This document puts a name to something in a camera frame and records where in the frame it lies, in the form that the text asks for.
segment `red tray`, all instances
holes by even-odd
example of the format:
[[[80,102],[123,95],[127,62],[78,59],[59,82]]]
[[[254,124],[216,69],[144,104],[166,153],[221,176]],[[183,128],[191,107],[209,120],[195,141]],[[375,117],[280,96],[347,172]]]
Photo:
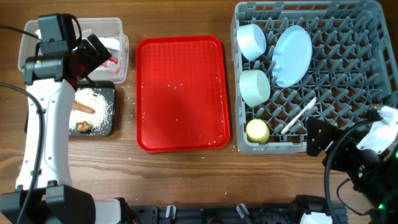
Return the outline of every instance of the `red tray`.
[[[147,152],[223,147],[231,131],[221,42],[212,35],[150,38],[136,54],[138,146]]]

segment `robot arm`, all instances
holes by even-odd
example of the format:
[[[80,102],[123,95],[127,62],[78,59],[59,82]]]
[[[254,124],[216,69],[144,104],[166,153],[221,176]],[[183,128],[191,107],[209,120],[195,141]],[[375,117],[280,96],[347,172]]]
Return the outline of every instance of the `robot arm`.
[[[35,188],[47,187],[50,183],[72,186],[68,164],[69,117],[75,100],[75,90],[66,80],[55,82],[53,78],[37,80],[27,86],[27,91],[39,99],[44,113],[44,143],[40,161],[40,175]],[[28,100],[29,123],[26,136],[25,156],[16,189],[28,190],[32,181],[39,118],[35,105]]]
[[[309,118],[308,138],[312,141],[307,143],[307,154],[318,156],[326,150],[323,165],[327,167],[331,163],[331,169],[349,175],[354,190],[364,194],[372,204],[374,209],[369,213],[373,223],[397,223],[397,146],[392,152],[387,148],[391,147],[398,133],[398,110],[388,106],[371,106],[368,119],[375,121],[370,132],[353,130],[351,135],[342,139],[346,131]]]

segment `white utensil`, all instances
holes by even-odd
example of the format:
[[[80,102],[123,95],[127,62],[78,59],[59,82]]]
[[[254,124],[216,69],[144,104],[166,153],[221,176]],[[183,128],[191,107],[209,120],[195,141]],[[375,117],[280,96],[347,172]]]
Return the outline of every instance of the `white utensil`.
[[[293,119],[291,122],[289,122],[289,124],[287,124],[286,127],[284,127],[284,128],[282,129],[282,131],[281,131],[280,133],[281,133],[281,134],[285,134],[285,133],[293,126],[293,124],[296,123],[296,121],[298,120],[298,118],[299,118],[301,115],[304,114],[304,112],[310,110],[311,108],[313,108],[313,107],[315,106],[315,103],[316,103],[316,102],[317,102],[317,98],[315,97],[314,99],[311,100],[311,102],[310,102],[307,106],[305,106],[305,108],[304,108],[296,117],[294,117],[294,119]]]

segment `plastic tray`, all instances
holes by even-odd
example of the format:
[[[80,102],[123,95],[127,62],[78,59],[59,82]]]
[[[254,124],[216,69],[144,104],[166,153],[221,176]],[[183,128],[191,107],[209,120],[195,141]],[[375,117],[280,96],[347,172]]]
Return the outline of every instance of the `plastic tray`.
[[[90,73],[92,80],[112,81],[114,83],[122,83],[126,80],[127,66],[129,63],[129,39],[123,34],[122,21],[119,18],[79,18],[78,22],[81,27],[83,38],[87,38],[91,34],[97,37],[114,38],[119,41],[119,52],[113,54],[118,60],[115,67],[97,68]],[[73,21],[76,35],[79,35],[78,28]],[[36,21],[28,21],[25,25],[25,31],[34,34],[39,29]],[[22,66],[28,57],[34,56],[37,39],[27,35],[22,35],[21,46],[19,48],[18,69],[22,70]]]
[[[110,81],[98,81],[96,82],[96,88],[91,87],[88,83],[79,84],[77,90],[91,88],[95,94],[100,94],[105,97],[108,103],[108,117],[104,120],[103,125],[99,129],[92,129],[89,133],[81,133],[75,129],[69,129],[70,137],[103,137],[110,136],[113,133],[113,120],[114,120],[114,109],[116,102],[116,88],[113,82]]]
[[[239,50],[236,29],[255,23],[266,35],[267,50],[249,62]],[[271,62],[281,33],[302,26],[312,39],[312,61],[306,75],[289,88],[275,85]],[[236,80],[236,135],[245,154],[282,154],[305,151],[308,117],[339,128],[365,118],[372,103],[397,107],[397,65],[381,6],[376,1],[241,2],[231,23],[232,56]],[[248,107],[239,90],[243,70],[261,69],[271,83],[270,100]],[[316,106],[285,135],[280,131],[314,97]],[[264,120],[271,131],[266,144],[250,143],[246,123]]]
[[[136,54],[139,147],[223,147],[231,133],[221,42],[212,35],[144,39]]]

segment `clear plastic container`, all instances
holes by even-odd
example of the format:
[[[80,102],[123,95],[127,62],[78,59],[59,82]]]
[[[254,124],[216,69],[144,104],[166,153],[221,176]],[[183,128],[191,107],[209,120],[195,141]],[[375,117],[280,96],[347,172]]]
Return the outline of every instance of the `clear plastic container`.
[[[119,41],[119,50],[111,50],[111,53],[118,63],[114,67],[99,67],[90,73],[92,80],[109,80],[114,83],[122,83],[126,80],[127,66],[129,62],[129,39],[123,33],[122,21],[119,18],[81,18],[78,19],[81,27],[83,39],[91,34],[97,37],[112,38]],[[73,21],[76,36],[79,35],[78,28]],[[32,34],[39,29],[37,21],[29,21],[25,25],[25,31]],[[21,47],[19,49],[18,69],[28,57],[34,56],[37,39],[27,35],[22,36]]]

